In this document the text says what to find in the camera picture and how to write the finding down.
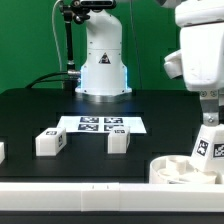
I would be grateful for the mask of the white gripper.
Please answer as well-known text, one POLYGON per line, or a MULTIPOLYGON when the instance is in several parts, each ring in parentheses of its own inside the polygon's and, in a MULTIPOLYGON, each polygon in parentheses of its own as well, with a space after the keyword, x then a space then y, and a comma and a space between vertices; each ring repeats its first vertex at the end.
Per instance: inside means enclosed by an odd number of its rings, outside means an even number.
POLYGON ((203 124, 219 124, 224 88, 224 0, 186 0, 175 8, 186 88, 200 92, 203 124))

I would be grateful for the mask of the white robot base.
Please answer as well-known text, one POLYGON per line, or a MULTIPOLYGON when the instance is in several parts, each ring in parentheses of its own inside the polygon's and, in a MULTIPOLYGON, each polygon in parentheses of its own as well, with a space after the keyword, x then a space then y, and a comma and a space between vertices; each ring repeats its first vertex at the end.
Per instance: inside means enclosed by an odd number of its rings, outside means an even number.
POLYGON ((129 97, 127 67, 122 62, 122 25, 107 13, 91 11, 86 22, 87 58, 75 89, 82 99, 114 102, 129 97))

